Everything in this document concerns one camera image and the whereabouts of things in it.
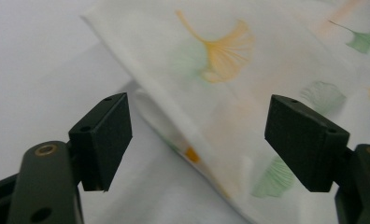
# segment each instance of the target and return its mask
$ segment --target white background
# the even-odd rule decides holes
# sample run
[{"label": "white background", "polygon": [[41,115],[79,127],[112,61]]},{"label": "white background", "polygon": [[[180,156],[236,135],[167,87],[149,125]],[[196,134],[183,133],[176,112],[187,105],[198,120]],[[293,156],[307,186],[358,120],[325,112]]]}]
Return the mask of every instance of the white background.
[{"label": "white background", "polygon": [[[79,15],[92,0],[0,1],[0,179],[94,105],[136,88]],[[247,223],[131,106],[134,138],[109,192],[81,192],[86,223]]]}]

